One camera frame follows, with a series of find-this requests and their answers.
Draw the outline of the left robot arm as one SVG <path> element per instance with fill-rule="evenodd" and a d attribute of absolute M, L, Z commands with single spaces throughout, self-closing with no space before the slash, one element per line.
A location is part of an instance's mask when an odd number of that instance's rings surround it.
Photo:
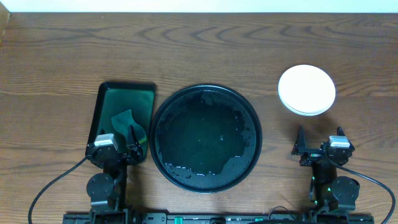
<path fill-rule="evenodd" d="M 144 153 L 133 125 L 127 129 L 128 152 L 118 152 L 113 134 L 100 134 L 86 148 L 86 158 L 102 173 L 87 183 L 90 223 L 142 223 L 142 214 L 126 203 L 127 167 L 142 162 Z"/>

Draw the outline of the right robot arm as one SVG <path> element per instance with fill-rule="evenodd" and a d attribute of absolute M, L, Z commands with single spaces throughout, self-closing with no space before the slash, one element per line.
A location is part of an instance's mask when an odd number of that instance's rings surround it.
<path fill-rule="evenodd" d="M 360 184 L 350 177 L 338 176 L 337 168 L 348 162 L 354 150 L 340 127 L 317 149 L 307 147 L 303 127 L 299 127 L 291 154 L 300 156 L 301 166 L 312 168 L 309 199 L 315 208 L 308 213 L 310 222 L 349 222 L 348 214 L 356 208 Z"/>

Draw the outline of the mint plate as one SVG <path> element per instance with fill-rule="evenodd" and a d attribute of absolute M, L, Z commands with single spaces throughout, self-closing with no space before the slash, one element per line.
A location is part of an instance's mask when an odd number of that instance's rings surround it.
<path fill-rule="evenodd" d="M 302 116 L 316 116 L 327 111 L 335 101 L 335 95 L 289 95 L 281 94 L 282 104 L 292 112 Z"/>

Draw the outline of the green sponge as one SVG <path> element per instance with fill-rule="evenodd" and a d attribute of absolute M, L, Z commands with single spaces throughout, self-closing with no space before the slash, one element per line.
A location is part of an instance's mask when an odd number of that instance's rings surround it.
<path fill-rule="evenodd" d="M 129 125 L 133 125 L 135 134 L 140 144 L 147 142 L 147 135 L 144 128 L 132 117 L 132 110 L 127 110 L 111 118 L 114 129 L 127 140 Z"/>

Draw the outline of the white plate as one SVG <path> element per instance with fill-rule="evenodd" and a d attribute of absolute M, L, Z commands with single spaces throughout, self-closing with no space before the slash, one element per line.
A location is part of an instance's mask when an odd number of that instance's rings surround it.
<path fill-rule="evenodd" d="M 278 95 L 335 95 L 336 88 L 331 77 L 313 65 L 296 65 L 287 69 L 280 77 Z"/>

